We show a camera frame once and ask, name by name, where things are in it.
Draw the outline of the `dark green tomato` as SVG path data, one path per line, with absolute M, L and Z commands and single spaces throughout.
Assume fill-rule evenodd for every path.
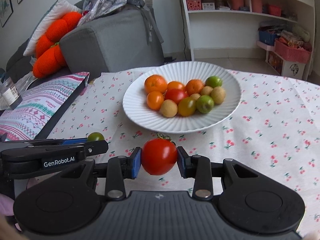
M 101 141 L 101 140 L 105 140 L 105 138 L 99 132 L 93 132 L 87 137 L 87 141 Z

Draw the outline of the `large red tomato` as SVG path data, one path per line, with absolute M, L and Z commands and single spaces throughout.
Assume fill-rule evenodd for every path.
M 141 164 L 148 174 L 160 176 L 169 172 L 177 161 L 177 148 L 165 139 L 152 139 L 145 143 L 141 153 Z

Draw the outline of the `large orange mandarin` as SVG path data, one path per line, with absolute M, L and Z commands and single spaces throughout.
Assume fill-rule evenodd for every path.
M 162 94 L 167 90 L 168 83 L 166 79 L 160 75 L 152 75 L 148 77 L 144 82 L 144 90 L 147 94 L 158 91 Z

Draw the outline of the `green lime fruit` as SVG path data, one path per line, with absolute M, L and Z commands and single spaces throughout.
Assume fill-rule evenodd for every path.
M 196 101 L 196 108 L 202 114 L 209 113 L 214 108 L 214 100 L 211 96 L 202 95 Z

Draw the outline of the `orange cherry tomato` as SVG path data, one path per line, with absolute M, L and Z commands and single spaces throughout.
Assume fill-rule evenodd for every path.
M 164 101 L 164 96 L 159 91 L 152 91 L 146 97 L 146 103 L 149 109 L 158 111 Z
M 168 83 L 167 90 L 178 89 L 185 91 L 185 85 L 178 81 L 171 81 Z

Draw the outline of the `small orange mandarin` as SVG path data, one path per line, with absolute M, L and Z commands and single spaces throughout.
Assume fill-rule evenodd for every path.
M 203 89 L 204 84 L 199 79 L 192 79 L 188 81 L 188 83 L 185 85 L 185 90 L 188 93 L 189 96 L 192 94 L 200 93 Z

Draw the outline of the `cherry print tablecloth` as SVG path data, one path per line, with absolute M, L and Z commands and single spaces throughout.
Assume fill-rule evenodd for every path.
M 100 132 L 108 152 L 96 161 L 130 155 L 156 133 L 140 128 L 121 105 L 125 90 L 146 68 L 103 74 L 88 85 L 50 133 L 51 138 L 83 138 Z M 237 161 L 286 185 L 301 195 L 305 215 L 298 232 L 319 238 L 319 86 L 272 75 L 235 72 L 242 88 L 240 106 L 220 124 L 172 140 L 189 154 L 220 163 Z

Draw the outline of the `tan longan fruit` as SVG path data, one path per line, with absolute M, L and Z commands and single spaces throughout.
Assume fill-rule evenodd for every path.
M 159 112 L 166 118 L 173 118 L 178 113 L 178 105 L 170 99 L 164 100 Z
M 220 105 L 226 98 L 226 91 L 221 86 L 218 86 L 213 88 L 210 96 L 213 98 L 215 104 Z

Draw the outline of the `yellow green tomato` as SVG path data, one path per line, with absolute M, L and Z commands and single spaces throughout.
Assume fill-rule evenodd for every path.
M 196 101 L 187 97 L 178 104 L 178 114 L 184 117 L 191 116 L 196 111 Z

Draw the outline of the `tan longan fruit right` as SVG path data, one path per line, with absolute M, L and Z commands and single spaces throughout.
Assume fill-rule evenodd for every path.
M 213 98 L 215 104 L 220 105 L 226 98 L 226 91 L 221 86 L 218 86 L 213 88 L 210 96 Z

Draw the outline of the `grey sofa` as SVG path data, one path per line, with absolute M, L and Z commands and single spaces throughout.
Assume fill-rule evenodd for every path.
M 162 45 L 155 32 L 152 42 L 147 44 L 142 14 L 130 4 L 119 12 L 76 27 L 62 38 L 60 48 L 68 69 L 51 78 L 86 71 L 94 79 L 103 72 L 164 64 Z

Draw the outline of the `white pillow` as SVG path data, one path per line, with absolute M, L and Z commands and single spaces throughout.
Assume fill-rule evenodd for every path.
M 40 37 L 46 32 L 49 26 L 62 16 L 69 12 L 79 12 L 82 10 L 66 0 L 56 0 L 49 10 L 42 16 L 39 23 L 31 33 L 27 46 L 23 52 L 23 56 L 31 56 L 35 54 L 36 44 Z

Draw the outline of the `small pink lattice basket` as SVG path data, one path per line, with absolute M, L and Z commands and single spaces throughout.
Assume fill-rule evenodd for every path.
M 189 11 L 202 10 L 201 0 L 187 0 L 187 8 Z

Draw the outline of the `red small basket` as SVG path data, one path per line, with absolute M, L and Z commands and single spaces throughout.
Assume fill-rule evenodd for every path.
M 281 7 L 276 5 L 268 5 L 268 13 L 273 16 L 280 17 L 281 16 Z

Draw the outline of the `pink cup right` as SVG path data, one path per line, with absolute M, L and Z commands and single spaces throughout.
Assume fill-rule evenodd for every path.
M 251 0 L 252 2 L 252 11 L 256 13 L 263 12 L 263 0 Z

